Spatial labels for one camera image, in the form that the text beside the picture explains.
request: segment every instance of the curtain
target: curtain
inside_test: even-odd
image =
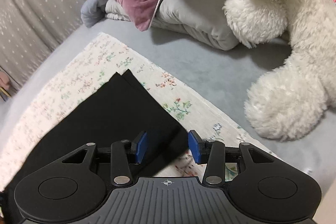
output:
[[[82,21],[85,0],[0,0],[0,70],[19,89]]]

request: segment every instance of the fluffy white fur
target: fluffy white fur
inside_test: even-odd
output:
[[[263,137],[297,139],[336,106],[336,7],[332,0],[227,0],[229,26],[246,46],[290,33],[292,55],[248,91],[246,116]]]
[[[227,0],[222,9],[233,34],[248,48],[280,36],[287,28],[280,0]]]

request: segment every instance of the blue gripper pad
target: blue gripper pad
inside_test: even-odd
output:
[[[146,153],[147,147],[148,147],[148,137],[147,137],[147,132],[145,132],[142,135],[140,141],[138,142],[138,145],[136,148],[135,161],[137,163],[140,164],[142,162],[142,159]]]
[[[198,141],[196,140],[196,138],[190,131],[188,132],[188,145],[189,145],[191,154],[193,155],[195,163],[197,164],[200,163],[201,153],[200,153],[200,149],[198,146]]]

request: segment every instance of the gray pillow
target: gray pillow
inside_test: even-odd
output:
[[[222,7],[226,0],[163,0],[153,27],[187,33],[212,47],[229,50],[239,42],[227,25]],[[129,20],[115,0],[107,2],[106,17]]]

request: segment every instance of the blue blanket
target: blue blanket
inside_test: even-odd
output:
[[[108,0],[86,0],[81,8],[81,18],[86,27],[92,27],[105,16]]]

